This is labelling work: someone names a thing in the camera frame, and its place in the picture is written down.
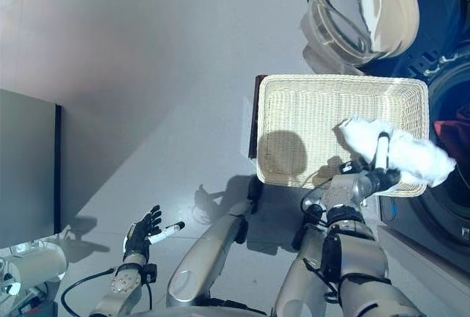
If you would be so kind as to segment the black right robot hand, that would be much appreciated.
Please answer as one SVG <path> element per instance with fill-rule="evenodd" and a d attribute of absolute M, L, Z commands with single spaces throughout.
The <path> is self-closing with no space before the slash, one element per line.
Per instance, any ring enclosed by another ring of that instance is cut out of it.
<path fill-rule="evenodd" d="M 341 175 L 354 175 L 353 189 L 359 197 L 367 198 L 397 185 L 401 179 L 399 170 L 388 168 L 390 136 L 381 132 L 373 159 L 368 163 L 363 156 L 339 166 Z"/>

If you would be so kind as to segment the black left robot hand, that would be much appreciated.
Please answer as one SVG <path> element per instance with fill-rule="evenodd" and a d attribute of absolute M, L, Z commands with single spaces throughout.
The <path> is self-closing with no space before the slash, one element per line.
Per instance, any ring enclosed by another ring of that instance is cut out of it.
<path fill-rule="evenodd" d="M 176 234 L 185 228 L 185 223 L 180 221 L 160 228 L 162 211 L 159 205 L 155 205 L 144 217 L 131 225 L 123 241 L 123 259 L 130 255 L 141 255 L 146 262 L 149 261 L 149 247 Z"/>

